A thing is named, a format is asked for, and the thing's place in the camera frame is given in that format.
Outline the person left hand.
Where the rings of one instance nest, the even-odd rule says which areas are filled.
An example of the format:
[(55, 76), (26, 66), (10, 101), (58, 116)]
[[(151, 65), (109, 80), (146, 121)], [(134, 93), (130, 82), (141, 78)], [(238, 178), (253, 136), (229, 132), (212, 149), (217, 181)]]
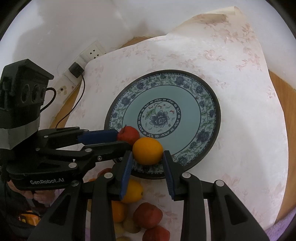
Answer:
[(52, 204), (56, 199), (55, 190), (42, 190), (32, 193), (31, 191), (18, 190), (12, 181), (9, 181), (7, 184), (14, 192), (19, 193), (28, 199), (34, 199), (41, 204)]

